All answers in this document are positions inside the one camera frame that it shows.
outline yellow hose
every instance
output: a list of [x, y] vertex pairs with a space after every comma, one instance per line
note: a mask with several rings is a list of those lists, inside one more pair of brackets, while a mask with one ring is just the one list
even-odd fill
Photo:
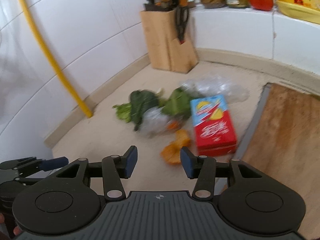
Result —
[[33, 17], [29, 11], [28, 5], [26, 3], [26, 0], [19, 0], [19, 3], [22, 7], [22, 10], [24, 12], [24, 15], [26, 17], [27, 23], [33, 33], [33, 36], [35, 37], [36, 41], [38, 42], [42, 52], [50, 62], [53, 70], [55, 71], [56, 75], [60, 79], [63, 86], [69, 91], [70, 95], [75, 99], [75, 101], [78, 103], [81, 110], [84, 112], [84, 114], [90, 118], [92, 117], [92, 112], [89, 109], [89, 107], [81, 100], [76, 90], [72, 87], [66, 76], [63, 74], [62, 70], [60, 69], [60, 66], [58, 62], [55, 60], [54, 56], [50, 52], [47, 44], [45, 43], [44, 39], [41, 36], [41, 33], [39, 32]]

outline knife block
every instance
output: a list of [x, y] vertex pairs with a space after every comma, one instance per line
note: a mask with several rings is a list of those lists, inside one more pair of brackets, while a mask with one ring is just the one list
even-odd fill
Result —
[[188, 32], [183, 44], [177, 38], [174, 11], [142, 11], [140, 16], [153, 68], [188, 73], [198, 64]]

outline scissors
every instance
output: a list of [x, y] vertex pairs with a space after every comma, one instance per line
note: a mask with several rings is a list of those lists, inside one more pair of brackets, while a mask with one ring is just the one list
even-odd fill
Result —
[[187, 28], [187, 22], [189, 19], [189, 7], [188, 6], [177, 6], [175, 10], [175, 25], [178, 33], [178, 39], [180, 44], [184, 43], [184, 33]]

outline plastic bag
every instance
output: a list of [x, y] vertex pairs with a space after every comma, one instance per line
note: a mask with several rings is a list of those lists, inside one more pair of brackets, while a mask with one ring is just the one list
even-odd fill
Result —
[[249, 90], [234, 83], [231, 79], [219, 75], [209, 75], [199, 79], [188, 79], [181, 88], [193, 97], [212, 97], [221, 94], [231, 104], [248, 99]]
[[145, 136], [152, 136], [165, 131], [176, 131], [181, 126], [181, 120], [161, 113], [161, 108], [152, 107], [142, 117], [140, 132]]

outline wooden cutting board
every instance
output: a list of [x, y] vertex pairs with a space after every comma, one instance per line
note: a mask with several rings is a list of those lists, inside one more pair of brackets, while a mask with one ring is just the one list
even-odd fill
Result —
[[243, 160], [298, 192], [307, 212], [299, 232], [320, 237], [320, 101], [272, 84]]

